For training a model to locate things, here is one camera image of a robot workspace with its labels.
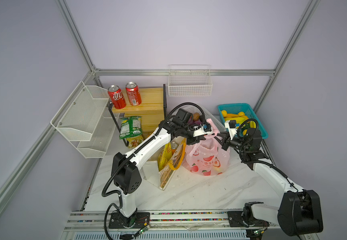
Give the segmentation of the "pink plastic grocery bag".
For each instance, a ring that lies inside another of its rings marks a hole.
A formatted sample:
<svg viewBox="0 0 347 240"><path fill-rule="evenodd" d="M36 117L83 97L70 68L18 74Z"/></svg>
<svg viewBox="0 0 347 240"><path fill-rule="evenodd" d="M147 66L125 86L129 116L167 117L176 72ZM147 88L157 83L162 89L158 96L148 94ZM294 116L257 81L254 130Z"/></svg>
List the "pink plastic grocery bag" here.
<svg viewBox="0 0 347 240"><path fill-rule="evenodd" d="M212 119L206 120L212 127L213 135L194 145L187 145L182 166L193 174L201 176L221 175L229 168L230 151L223 150L217 141L220 133Z"/></svg>

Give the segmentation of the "yellow chips bag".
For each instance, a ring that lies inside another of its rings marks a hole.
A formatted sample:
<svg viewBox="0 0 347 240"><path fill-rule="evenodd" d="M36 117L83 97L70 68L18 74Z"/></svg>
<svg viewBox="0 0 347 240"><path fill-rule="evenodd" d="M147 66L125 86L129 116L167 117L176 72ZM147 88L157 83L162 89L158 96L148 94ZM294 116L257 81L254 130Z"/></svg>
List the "yellow chips bag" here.
<svg viewBox="0 0 347 240"><path fill-rule="evenodd" d="M158 170L161 171L172 157L171 143L166 144L158 156Z"/></svg>

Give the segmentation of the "white canvas tote bag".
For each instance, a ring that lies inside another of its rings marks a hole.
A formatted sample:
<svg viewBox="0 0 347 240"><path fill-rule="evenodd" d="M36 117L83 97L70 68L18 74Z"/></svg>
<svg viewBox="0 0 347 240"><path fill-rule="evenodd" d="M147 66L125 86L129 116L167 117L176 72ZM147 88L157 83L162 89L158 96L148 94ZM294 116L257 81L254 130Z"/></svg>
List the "white canvas tote bag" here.
<svg viewBox="0 0 347 240"><path fill-rule="evenodd" d="M176 142L178 148L173 151L172 157L165 165L163 170L158 170L158 156L163 150L161 147L156 154L154 154L142 167L142 179L148 183L164 191L173 177L173 174L180 168L184 157L186 148L186 138L178 137L171 142Z"/></svg>

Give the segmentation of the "orange soda can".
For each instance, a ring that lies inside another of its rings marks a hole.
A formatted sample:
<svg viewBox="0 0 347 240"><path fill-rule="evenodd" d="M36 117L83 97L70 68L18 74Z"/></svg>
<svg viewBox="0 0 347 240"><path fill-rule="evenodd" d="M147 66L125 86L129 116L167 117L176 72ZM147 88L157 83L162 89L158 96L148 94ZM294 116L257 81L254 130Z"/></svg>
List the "orange soda can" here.
<svg viewBox="0 0 347 240"><path fill-rule="evenodd" d="M178 148L178 144L176 142L170 142L171 149L175 151Z"/></svg>

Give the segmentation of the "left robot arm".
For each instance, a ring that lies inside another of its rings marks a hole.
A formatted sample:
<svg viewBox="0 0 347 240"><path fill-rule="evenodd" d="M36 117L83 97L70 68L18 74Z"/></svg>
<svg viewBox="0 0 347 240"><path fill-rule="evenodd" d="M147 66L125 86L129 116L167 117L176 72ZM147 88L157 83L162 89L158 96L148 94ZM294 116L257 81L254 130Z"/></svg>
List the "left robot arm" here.
<svg viewBox="0 0 347 240"><path fill-rule="evenodd" d="M203 119L195 129L190 128L188 122L192 118L192 114L183 109L184 106L193 106L202 115L205 115L202 107L195 103L179 104L139 146L126 154L117 153L113 157L111 175L103 187L101 196L105 198L113 194L118 195L119 204L111 203L107 208L106 215L108 215L111 207L114 207L117 219L124 228L131 228L137 223L137 207L133 193L141 185L140 170L147 160L176 137L184 137L193 145L212 133L212 127L206 122L206 119Z"/></svg>

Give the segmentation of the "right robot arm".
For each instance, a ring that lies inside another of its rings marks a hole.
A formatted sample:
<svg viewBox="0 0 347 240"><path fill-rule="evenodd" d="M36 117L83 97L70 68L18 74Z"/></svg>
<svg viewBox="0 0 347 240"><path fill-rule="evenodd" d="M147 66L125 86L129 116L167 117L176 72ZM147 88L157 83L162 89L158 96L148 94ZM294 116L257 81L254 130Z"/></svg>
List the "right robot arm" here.
<svg viewBox="0 0 347 240"><path fill-rule="evenodd" d="M280 198L279 206L269 206L263 202L248 202L242 210L242 224L246 227L257 222L280 226L288 236L315 234L323 231L323 219L319 195L306 190L277 168L270 158L260 150L262 141L258 127L246 129L250 124L258 124L256 119L247 119L239 124L235 120L224 123L225 132L219 133L217 141L223 150L233 149L240 161L259 174Z"/></svg>

